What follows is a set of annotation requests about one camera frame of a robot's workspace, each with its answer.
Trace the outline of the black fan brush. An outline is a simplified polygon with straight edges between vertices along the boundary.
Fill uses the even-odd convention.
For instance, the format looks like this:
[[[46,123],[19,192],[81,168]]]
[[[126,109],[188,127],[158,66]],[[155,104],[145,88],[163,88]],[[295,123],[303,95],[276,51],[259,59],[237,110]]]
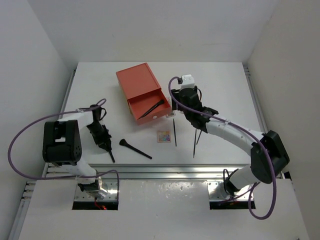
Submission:
[[[109,155],[110,155],[111,161],[112,161],[113,163],[116,163],[112,151],[110,150],[110,151],[108,151],[108,153],[109,153]]]

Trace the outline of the orange drawer box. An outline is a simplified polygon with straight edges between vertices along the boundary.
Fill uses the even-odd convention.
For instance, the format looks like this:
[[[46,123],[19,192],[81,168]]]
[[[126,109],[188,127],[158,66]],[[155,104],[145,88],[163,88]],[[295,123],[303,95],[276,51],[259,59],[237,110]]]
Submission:
[[[143,125],[171,112],[167,97],[148,63],[141,63],[116,72],[118,84],[130,113]]]

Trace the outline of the thin black pencil brush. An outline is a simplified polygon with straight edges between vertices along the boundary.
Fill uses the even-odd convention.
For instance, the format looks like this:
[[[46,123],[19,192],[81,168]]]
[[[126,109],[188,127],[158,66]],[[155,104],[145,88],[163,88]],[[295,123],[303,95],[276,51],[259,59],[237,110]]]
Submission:
[[[195,129],[195,132],[194,132],[194,142],[193,142],[193,158],[195,158],[195,153],[196,153],[196,145],[197,145],[197,129]]]

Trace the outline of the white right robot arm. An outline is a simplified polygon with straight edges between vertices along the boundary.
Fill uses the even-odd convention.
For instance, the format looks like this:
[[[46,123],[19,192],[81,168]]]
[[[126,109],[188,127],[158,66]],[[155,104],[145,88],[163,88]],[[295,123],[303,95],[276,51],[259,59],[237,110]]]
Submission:
[[[290,158],[275,131],[258,132],[214,117],[218,111],[202,105],[196,88],[173,89],[172,108],[182,111],[191,125],[206,134],[220,137],[250,156],[250,164],[233,171],[220,184],[221,194],[234,196],[254,183],[271,184],[288,165]]]

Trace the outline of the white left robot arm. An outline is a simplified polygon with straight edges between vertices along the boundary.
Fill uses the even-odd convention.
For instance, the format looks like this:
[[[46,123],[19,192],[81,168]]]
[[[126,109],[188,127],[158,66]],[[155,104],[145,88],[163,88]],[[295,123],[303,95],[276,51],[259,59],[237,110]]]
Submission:
[[[95,145],[106,151],[113,163],[115,158],[112,153],[112,136],[103,122],[107,111],[96,104],[91,107],[93,110],[83,108],[70,116],[44,124],[42,157],[46,163],[76,176],[77,185],[82,192],[102,200],[107,196],[108,190],[103,187],[103,180],[97,176],[97,170],[83,157],[80,130],[88,129]]]

